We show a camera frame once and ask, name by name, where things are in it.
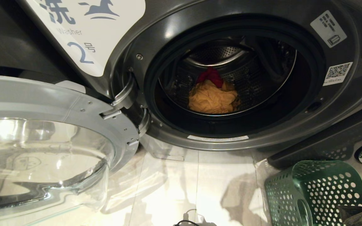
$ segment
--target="open washer door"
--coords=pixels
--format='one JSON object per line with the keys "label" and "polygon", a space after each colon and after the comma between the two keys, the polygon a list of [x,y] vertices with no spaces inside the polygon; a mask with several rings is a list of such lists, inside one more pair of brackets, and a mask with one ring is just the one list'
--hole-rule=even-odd
{"label": "open washer door", "polygon": [[120,110],[133,84],[107,104],[58,85],[0,76],[0,220],[35,223],[104,204],[108,173],[135,154],[149,122],[145,112],[135,126]]}

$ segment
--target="power cord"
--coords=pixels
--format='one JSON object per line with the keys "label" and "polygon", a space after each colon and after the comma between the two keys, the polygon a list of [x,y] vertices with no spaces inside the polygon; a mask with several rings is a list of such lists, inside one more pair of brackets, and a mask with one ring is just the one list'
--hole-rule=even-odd
{"label": "power cord", "polygon": [[195,225],[195,226],[199,226],[197,223],[194,223],[194,222],[192,222],[192,221],[190,221],[190,220],[181,220],[181,221],[178,222],[175,226],[180,226],[180,223],[182,223],[182,222],[188,222],[188,223],[192,223],[192,224]]}

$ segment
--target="plastic basket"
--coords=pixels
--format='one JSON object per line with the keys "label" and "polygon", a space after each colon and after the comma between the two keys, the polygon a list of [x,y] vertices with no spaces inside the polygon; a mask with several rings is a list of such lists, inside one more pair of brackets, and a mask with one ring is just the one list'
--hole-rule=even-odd
{"label": "plastic basket", "polygon": [[362,180],[341,161],[301,161],[265,181],[273,226],[343,226],[338,206],[362,206]]}

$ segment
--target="orange cloth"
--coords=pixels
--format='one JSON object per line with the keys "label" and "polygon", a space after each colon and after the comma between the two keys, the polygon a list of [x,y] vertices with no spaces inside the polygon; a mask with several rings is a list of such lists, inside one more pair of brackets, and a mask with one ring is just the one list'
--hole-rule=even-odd
{"label": "orange cloth", "polygon": [[234,86],[223,83],[221,89],[217,88],[210,80],[198,83],[189,92],[189,108],[194,111],[208,114],[224,114],[233,112],[237,98]]}

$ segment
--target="washer label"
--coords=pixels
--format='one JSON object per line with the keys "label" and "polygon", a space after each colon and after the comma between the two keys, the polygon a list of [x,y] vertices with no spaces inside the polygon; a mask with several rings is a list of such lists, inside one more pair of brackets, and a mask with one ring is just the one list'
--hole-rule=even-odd
{"label": "washer label", "polygon": [[340,65],[329,67],[323,86],[333,85],[344,82],[353,62],[343,63]]}
{"label": "washer label", "polygon": [[74,63],[103,75],[115,46],[145,14],[145,0],[25,0]]}
{"label": "washer label", "polygon": [[326,10],[326,12],[316,18],[316,20],[311,23],[311,27],[329,48],[332,48],[347,38],[346,33],[329,10]]}
{"label": "washer label", "polygon": [[241,136],[241,137],[232,137],[232,138],[207,138],[207,137],[197,137],[194,135],[189,135],[188,139],[207,141],[207,142],[231,142],[231,141],[238,141],[238,140],[247,140],[247,139],[249,139],[249,137]]}

